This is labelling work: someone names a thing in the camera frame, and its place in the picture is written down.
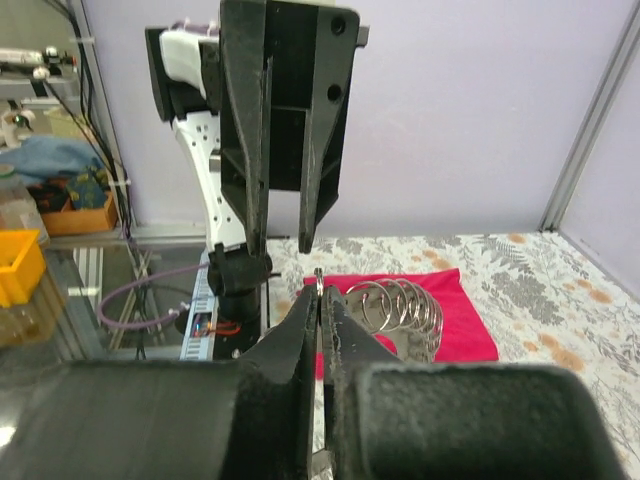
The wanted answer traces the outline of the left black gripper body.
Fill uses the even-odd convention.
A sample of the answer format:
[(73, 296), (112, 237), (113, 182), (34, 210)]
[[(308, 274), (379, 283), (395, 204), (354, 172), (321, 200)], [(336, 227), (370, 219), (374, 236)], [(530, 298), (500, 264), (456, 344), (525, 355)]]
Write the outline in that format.
[[(318, 4), (266, 1), (266, 56), (273, 60), (270, 121), (269, 193), (300, 195), (306, 113), (311, 106)], [(367, 42), (359, 21), (356, 49)], [(216, 55), (214, 105), (223, 109), (224, 74), (221, 46)]]

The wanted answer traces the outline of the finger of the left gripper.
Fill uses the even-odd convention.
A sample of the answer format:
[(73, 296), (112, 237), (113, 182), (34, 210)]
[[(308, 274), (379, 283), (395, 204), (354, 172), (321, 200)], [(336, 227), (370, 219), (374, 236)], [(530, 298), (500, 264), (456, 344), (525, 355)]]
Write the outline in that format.
[(346, 108), (359, 31), (350, 9), (317, 8), (311, 106), (306, 113), (300, 190), (299, 251), (308, 253), (318, 224), (338, 199)]
[(222, 192), (254, 257), (266, 253), (273, 71), (265, 50), (267, 6), (266, 1), (220, 3)]

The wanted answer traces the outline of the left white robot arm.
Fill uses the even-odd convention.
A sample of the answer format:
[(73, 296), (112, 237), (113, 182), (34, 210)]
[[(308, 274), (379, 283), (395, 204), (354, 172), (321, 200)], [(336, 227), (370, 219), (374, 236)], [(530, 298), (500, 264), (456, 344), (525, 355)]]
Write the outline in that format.
[(211, 27), (146, 29), (156, 109), (201, 191), (221, 319), (261, 319), (270, 193), (298, 194), (303, 253), (337, 202), (354, 59), (368, 36), (356, 10), (300, 1), (223, 1)]

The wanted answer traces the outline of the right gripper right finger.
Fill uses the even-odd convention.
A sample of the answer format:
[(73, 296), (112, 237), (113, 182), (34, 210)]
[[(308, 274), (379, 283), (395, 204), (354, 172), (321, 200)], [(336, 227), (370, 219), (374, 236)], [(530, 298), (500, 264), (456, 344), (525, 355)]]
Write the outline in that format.
[(553, 365), (411, 364), (322, 296), (337, 479), (621, 479), (584, 383)]

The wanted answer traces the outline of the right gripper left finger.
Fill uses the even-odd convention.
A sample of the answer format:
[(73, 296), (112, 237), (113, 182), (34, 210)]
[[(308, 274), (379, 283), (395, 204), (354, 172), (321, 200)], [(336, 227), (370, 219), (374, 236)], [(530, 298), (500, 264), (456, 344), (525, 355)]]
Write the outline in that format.
[(13, 479), (307, 479), (319, 297), (230, 361), (77, 361), (45, 374)]

